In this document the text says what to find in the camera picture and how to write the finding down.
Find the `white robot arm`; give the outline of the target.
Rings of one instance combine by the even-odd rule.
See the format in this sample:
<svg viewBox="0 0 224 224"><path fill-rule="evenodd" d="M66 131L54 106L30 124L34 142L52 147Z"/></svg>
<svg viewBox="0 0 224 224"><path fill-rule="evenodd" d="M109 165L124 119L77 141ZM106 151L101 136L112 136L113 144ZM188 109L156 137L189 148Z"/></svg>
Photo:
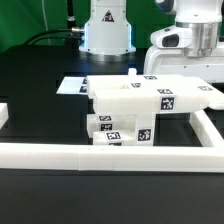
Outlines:
<svg viewBox="0 0 224 224"><path fill-rule="evenodd" d="M224 41L220 40L224 0L154 2L161 11L173 14L175 23L151 34L143 73L181 74L224 83ZM100 60L135 51L126 0L91 0L79 50Z"/></svg>

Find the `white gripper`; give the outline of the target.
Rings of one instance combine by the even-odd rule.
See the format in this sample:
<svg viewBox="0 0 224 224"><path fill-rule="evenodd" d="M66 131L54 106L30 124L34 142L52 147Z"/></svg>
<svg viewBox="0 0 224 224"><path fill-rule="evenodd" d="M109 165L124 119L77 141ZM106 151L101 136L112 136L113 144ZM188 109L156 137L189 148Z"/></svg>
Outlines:
<svg viewBox="0 0 224 224"><path fill-rule="evenodd" d="M152 33L143 73L224 83L224 42L219 41L219 31L219 26L170 26Z"/></svg>

